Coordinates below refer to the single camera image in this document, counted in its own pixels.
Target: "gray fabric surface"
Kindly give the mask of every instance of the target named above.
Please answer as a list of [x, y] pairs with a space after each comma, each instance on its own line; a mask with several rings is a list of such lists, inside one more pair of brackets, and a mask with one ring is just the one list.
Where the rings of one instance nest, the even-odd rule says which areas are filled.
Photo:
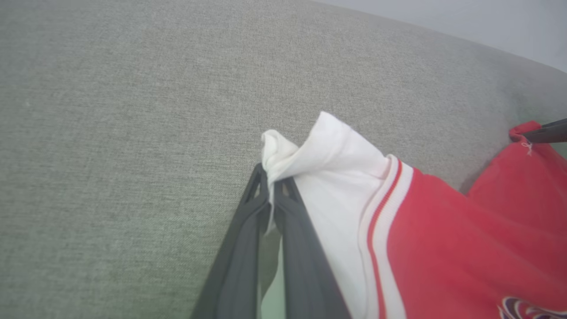
[[187, 318], [260, 134], [319, 111], [457, 189], [567, 74], [295, 0], [0, 3], [0, 317]]

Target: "printed logo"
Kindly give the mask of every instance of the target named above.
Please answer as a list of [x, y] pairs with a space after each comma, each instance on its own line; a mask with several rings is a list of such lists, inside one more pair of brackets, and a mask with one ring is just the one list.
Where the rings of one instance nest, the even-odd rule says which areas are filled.
[[538, 308], [518, 298], [506, 297], [502, 300], [501, 319], [563, 319], [567, 312], [556, 312]]

